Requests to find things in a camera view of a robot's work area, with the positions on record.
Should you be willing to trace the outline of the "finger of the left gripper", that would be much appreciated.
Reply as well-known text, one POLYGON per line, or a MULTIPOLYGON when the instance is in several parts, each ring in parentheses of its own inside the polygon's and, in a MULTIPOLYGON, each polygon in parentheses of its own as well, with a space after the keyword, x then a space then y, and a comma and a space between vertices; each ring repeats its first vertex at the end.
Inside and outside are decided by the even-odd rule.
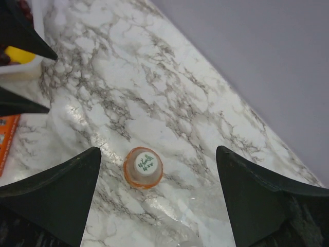
POLYGON ((18 114, 47 114, 49 108, 1 87, 1 117, 18 114))
POLYGON ((24 17, 16 1, 1 1, 1 44, 52 60, 58 58, 24 17))

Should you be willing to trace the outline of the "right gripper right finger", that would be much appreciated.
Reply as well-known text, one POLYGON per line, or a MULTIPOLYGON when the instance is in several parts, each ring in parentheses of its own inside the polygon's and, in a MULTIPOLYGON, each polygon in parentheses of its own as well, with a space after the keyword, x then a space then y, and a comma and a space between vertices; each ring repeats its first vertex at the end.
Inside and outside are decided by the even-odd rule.
POLYGON ((236 246, 328 246, 328 189, 287 178, 224 146, 216 163, 236 246))

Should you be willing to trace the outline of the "clear bottle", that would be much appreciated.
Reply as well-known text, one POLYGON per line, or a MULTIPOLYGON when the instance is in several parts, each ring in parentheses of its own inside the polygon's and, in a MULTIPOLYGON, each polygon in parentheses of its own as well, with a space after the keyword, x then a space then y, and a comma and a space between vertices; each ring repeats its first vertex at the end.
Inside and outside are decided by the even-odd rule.
POLYGON ((180 221, 196 234, 203 246, 235 246, 220 186, 181 192, 177 203, 182 211, 180 221))

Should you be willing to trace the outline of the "white green bottle cap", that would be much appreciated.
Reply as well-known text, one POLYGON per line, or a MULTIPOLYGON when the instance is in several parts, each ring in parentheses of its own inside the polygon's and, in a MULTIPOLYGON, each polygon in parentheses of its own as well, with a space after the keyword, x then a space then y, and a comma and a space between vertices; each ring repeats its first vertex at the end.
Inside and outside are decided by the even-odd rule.
POLYGON ((137 155, 134 161, 135 170, 144 177, 154 174, 158 166, 157 157, 152 152, 142 152, 137 155))

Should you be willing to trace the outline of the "orange juice bottle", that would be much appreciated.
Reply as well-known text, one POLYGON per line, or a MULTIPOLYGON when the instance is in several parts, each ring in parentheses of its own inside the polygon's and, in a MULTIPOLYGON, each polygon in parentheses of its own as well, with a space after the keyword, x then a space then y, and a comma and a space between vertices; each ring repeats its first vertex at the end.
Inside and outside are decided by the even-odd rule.
POLYGON ((127 154, 123 172, 126 181, 133 188, 151 189, 162 179, 163 163, 152 149, 136 147, 127 154))

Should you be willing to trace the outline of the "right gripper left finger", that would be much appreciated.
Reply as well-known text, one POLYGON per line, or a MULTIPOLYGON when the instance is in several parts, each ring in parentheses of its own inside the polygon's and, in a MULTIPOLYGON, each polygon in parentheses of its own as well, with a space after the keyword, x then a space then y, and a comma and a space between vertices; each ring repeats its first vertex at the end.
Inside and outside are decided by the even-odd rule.
POLYGON ((1 246, 80 246, 100 163, 100 149, 91 147, 2 186, 1 246))

